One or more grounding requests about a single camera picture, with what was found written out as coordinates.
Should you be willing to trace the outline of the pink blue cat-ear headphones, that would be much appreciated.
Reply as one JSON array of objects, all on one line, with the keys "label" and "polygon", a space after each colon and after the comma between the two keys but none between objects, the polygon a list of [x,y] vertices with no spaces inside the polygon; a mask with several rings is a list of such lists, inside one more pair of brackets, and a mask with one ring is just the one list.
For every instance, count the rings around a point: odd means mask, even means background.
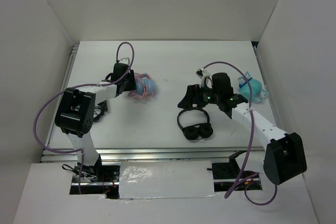
[{"label": "pink blue cat-ear headphones", "polygon": [[128,93],[128,97],[133,98],[149,98],[156,94],[156,84],[154,80],[147,73],[135,74],[136,89]]}]

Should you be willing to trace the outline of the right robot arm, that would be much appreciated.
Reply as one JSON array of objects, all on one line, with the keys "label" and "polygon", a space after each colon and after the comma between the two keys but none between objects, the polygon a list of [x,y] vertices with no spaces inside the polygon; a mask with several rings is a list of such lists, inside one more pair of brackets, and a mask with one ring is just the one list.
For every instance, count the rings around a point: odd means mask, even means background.
[{"label": "right robot arm", "polygon": [[265,117],[249,108],[241,94],[235,94],[229,76],[224,73],[210,75],[205,70],[196,73],[201,82],[187,86],[184,98],[178,103],[183,112],[203,111],[208,104],[215,104],[230,119],[246,129],[253,130],[265,153],[264,172],[275,185],[280,185],[307,170],[303,142],[297,133],[287,133]]}]

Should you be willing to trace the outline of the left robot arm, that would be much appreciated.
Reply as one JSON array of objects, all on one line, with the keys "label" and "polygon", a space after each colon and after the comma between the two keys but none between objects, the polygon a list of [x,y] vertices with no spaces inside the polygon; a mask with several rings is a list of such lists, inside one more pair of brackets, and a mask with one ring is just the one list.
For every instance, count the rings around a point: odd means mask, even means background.
[{"label": "left robot arm", "polygon": [[103,175],[101,157],[96,151],[90,130],[94,123],[95,106],[137,88],[134,71],[126,63],[117,62],[113,72],[99,84],[67,88],[58,107],[55,124],[66,134],[74,149],[79,149],[77,164],[89,180]]}]

